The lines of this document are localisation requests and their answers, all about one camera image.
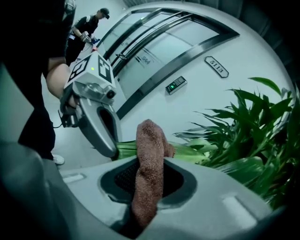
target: black cap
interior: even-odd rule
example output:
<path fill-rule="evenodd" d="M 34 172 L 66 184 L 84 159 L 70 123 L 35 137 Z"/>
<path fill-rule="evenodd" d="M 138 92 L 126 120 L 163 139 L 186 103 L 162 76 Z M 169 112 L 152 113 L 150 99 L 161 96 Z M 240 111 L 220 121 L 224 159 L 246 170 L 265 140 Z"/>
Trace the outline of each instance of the black cap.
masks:
<path fill-rule="evenodd" d="M 106 19 L 109 19 L 109 10 L 107 8 L 100 9 L 100 12 L 104 15 Z"/>

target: black pants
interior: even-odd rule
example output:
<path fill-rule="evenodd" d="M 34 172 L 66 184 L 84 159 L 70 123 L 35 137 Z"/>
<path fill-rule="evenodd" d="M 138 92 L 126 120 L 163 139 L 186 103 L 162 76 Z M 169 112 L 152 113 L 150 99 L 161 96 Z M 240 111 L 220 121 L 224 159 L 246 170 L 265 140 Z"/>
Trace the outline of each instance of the black pants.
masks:
<path fill-rule="evenodd" d="M 44 106 L 35 107 L 19 138 L 19 143 L 34 149 L 41 158 L 53 160 L 55 143 L 53 123 Z"/>
<path fill-rule="evenodd" d="M 68 66 L 70 66 L 71 63 L 77 59 L 78 55 L 83 50 L 84 46 L 85 43 L 77 38 L 68 39 L 67 51 L 66 51 L 66 62 Z"/>

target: white sneaker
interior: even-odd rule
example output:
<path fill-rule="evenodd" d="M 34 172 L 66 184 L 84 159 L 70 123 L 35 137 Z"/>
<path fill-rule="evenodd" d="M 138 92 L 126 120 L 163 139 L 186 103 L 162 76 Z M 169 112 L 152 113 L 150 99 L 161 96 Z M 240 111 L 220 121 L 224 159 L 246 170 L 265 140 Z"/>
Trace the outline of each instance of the white sneaker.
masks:
<path fill-rule="evenodd" d="M 53 162 L 57 165 L 62 165 L 65 163 L 65 159 L 60 156 L 60 155 L 56 155 L 56 154 L 52 154 L 53 155 Z"/>

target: white wall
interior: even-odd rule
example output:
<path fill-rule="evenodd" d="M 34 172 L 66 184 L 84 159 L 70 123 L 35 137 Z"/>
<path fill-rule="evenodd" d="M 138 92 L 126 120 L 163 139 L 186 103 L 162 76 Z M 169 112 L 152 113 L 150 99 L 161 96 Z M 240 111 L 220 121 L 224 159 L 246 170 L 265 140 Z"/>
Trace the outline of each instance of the white wall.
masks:
<path fill-rule="evenodd" d="M 127 8 L 122 0 L 75 0 L 76 13 L 74 22 L 78 19 L 95 14 L 101 8 L 107 8 L 110 12 L 110 19 L 99 21 L 99 26 L 94 32 L 97 38 L 102 38 L 105 33 L 118 21 L 119 16 Z"/>
<path fill-rule="evenodd" d="M 179 8 L 207 15 L 231 27 L 240 36 L 193 60 L 147 95 L 121 120 L 123 141 L 135 139 L 137 125 L 148 118 L 164 130 L 168 140 L 179 141 L 172 134 L 194 127 L 190 121 L 210 124 L 193 111 L 207 113 L 205 109 L 223 108 L 230 102 L 237 102 L 234 94 L 226 91 L 230 88 L 241 88 L 250 92 L 259 90 L 269 96 L 270 101 L 280 101 L 277 93 L 249 80 L 249 77 L 266 77 L 272 79 L 279 88 L 292 89 L 283 64 L 270 46 L 255 31 L 230 15 L 210 7 L 180 2 L 156 2 L 132 9 L 145 7 Z M 229 77 L 221 79 L 204 63 L 206 56 L 217 59 L 229 71 Z M 169 96 L 165 86 L 181 75 L 187 80 L 187 85 Z"/>

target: mesh grate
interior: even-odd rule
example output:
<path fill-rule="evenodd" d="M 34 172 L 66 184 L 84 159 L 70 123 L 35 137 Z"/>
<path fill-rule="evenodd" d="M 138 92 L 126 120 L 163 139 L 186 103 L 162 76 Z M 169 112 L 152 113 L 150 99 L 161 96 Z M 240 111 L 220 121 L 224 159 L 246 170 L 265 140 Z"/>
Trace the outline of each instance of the mesh grate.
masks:
<path fill-rule="evenodd" d="M 114 177 L 115 184 L 128 192 L 132 197 L 135 193 L 135 176 L 140 164 L 134 163 Z M 183 184 L 183 176 L 176 170 L 164 164 L 163 197 L 175 192 Z"/>

